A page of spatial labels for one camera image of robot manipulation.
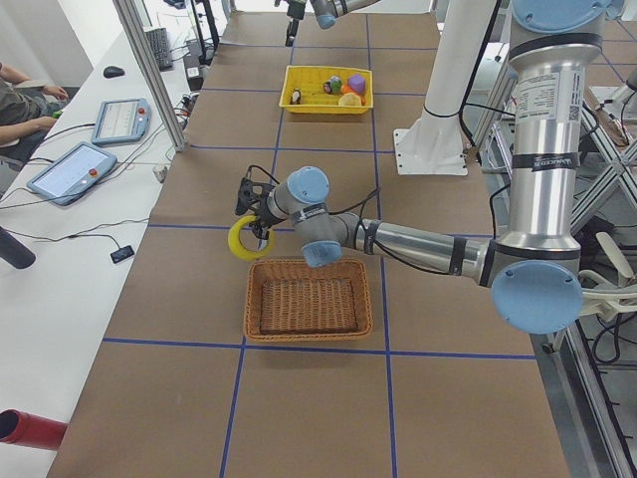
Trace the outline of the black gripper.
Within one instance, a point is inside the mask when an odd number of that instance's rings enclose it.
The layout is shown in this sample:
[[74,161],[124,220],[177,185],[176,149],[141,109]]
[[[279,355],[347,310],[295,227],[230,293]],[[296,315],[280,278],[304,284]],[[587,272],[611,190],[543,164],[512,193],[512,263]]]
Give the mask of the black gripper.
[[298,36],[300,22],[304,20],[306,0],[288,0],[287,16],[289,24],[286,30],[286,46],[293,46]]
[[261,198],[257,204],[251,207],[255,219],[250,223],[250,229],[259,239],[257,244],[258,253],[266,253],[269,250],[270,230],[279,223],[279,218],[270,210],[267,198]]

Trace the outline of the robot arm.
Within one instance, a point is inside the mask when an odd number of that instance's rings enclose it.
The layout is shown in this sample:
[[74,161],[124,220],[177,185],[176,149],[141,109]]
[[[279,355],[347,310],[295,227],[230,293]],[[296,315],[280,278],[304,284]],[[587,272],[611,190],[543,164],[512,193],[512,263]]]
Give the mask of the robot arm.
[[571,233],[579,165],[583,77],[601,50],[603,21],[619,1],[516,1],[510,61],[518,76],[514,153],[506,232],[478,243],[363,217],[363,205],[332,212],[329,183],[306,166],[286,180],[256,185],[244,179],[238,213],[252,212],[254,234],[290,222],[311,267],[340,258],[344,248],[381,254],[419,271],[473,278],[490,290],[498,314],[534,335],[560,332],[583,316],[613,320],[632,308],[636,291],[603,285],[585,289],[595,274],[579,269]]
[[[287,47],[293,47],[298,36],[300,22],[305,18],[306,0],[287,0],[287,16],[289,24],[286,30]],[[311,0],[316,20],[321,29],[331,28],[337,18],[348,13],[366,8],[377,3],[377,0]]]

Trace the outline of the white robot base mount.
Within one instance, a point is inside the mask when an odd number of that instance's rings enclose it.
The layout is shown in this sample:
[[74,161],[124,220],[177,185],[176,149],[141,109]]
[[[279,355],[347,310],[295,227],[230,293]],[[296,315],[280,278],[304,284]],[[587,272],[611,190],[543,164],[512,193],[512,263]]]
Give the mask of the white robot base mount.
[[460,112],[498,12],[497,1],[449,3],[422,115],[393,132],[400,175],[468,173]]

